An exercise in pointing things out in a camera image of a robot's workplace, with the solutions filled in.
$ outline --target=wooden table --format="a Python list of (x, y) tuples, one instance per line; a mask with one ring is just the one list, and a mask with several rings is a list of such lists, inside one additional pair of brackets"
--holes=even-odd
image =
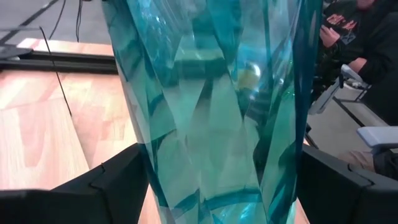
[[(110, 45), (50, 40), (49, 46), (52, 52), (113, 54)], [(25, 39), (19, 47), (47, 51), (38, 39)], [(60, 73), (60, 78), (72, 117), (54, 73), (0, 73), (0, 189), (52, 189), (136, 143), (118, 76)], [(295, 222), (308, 223), (299, 203)], [(160, 223), (150, 187), (139, 223)]]

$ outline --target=faceted glass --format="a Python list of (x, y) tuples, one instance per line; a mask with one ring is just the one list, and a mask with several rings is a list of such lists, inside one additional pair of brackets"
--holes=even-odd
[(103, 1), (162, 223), (293, 222), (321, 3)]

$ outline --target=hand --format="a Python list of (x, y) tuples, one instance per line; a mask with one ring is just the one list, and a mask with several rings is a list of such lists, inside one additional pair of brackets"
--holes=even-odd
[(321, 40), (325, 47), (331, 47), (340, 38), (340, 34), (338, 34), (332, 28), (327, 28), (324, 25), (321, 26), (319, 36), (321, 37)]

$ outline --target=wire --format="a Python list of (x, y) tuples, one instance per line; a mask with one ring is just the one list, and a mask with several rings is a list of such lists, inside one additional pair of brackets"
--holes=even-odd
[(42, 27), (39, 27), (39, 28), (31, 28), (31, 27), (0, 28), (0, 31), (2, 31), (2, 32), (12, 32), (12, 31), (15, 31), (15, 30), (24, 30), (24, 31), (39, 30), (39, 31), (41, 31), (41, 33), (43, 35), (43, 38), (44, 38), (45, 45), (47, 46), (47, 50), (49, 51), (49, 55), (50, 55), (50, 58), (51, 58), (52, 66), (53, 66), (53, 68), (55, 70), (55, 74), (57, 75), (58, 83), (60, 84), (60, 87), (61, 87), (63, 99), (65, 100), (65, 103), (67, 104), (70, 116), (72, 116), (72, 111), (70, 110), (67, 97), (65, 96), (65, 92), (63, 90), (63, 86), (62, 86), (62, 83), (61, 83), (60, 75), (57, 72), (57, 66), (55, 65), (55, 61), (54, 61), (53, 55), (51, 54), (50, 46), (49, 46), (49, 43), (47, 42), (47, 38), (45, 36), (43, 28)]
[(80, 24), (81, 24), (81, 9), (83, 8), (83, 0), (79, 0), (79, 7), (78, 7), (78, 11), (77, 11), (77, 17), (76, 17), (76, 40), (77, 42), (80, 41)]
[(57, 19), (57, 22), (55, 23), (54, 29), (52, 30), (51, 34), (49, 35), (49, 40), (51, 40), (52, 36), (54, 35), (55, 31), (57, 30), (57, 27), (58, 27), (58, 24), (60, 23), (62, 13), (63, 13), (66, 3), (67, 3), (67, 0), (63, 0), (60, 15), (58, 16), (58, 19)]

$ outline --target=black frame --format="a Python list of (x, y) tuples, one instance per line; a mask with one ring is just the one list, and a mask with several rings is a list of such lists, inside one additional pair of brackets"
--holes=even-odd
[(3, 45), (7, 56), (19, 57), (18, 60), (0, 60), (0, 70), (34, 70), (65, 73), (95, 73), (117, 75), (118, 68), (113, 56), (70, 54), (20, 49), (15, 45)]

